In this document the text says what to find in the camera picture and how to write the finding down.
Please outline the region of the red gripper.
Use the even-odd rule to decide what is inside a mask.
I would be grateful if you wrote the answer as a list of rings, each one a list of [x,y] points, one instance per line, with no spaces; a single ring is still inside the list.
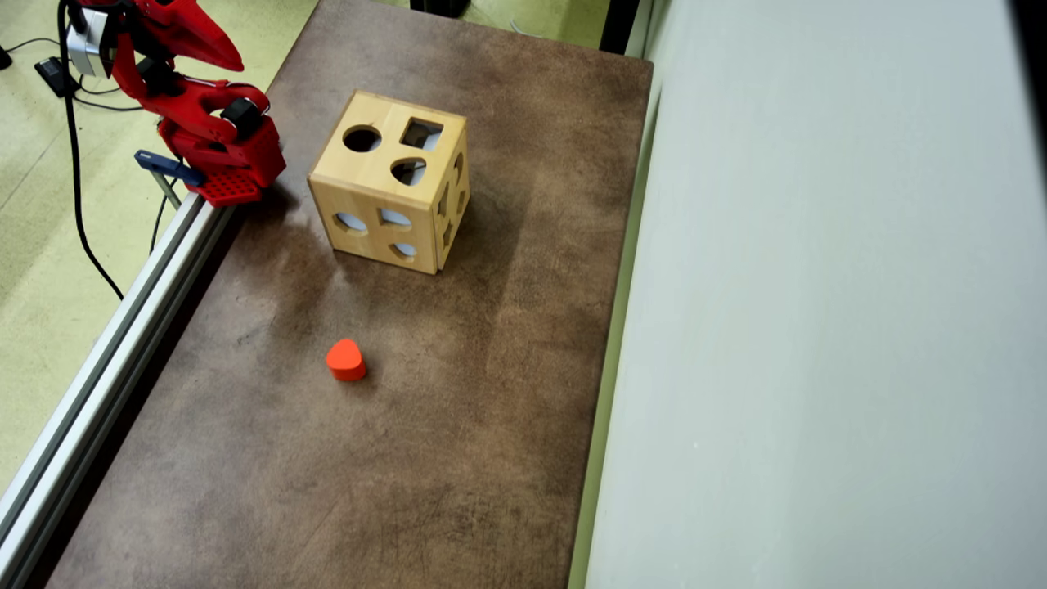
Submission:
[[[197,1],[153,1],[152,19],[136,1],[77,2],[80,65],[113,65],[121,38],[131,46],[124,55],[191,56],[221,70],[244,70],[231,38]]]

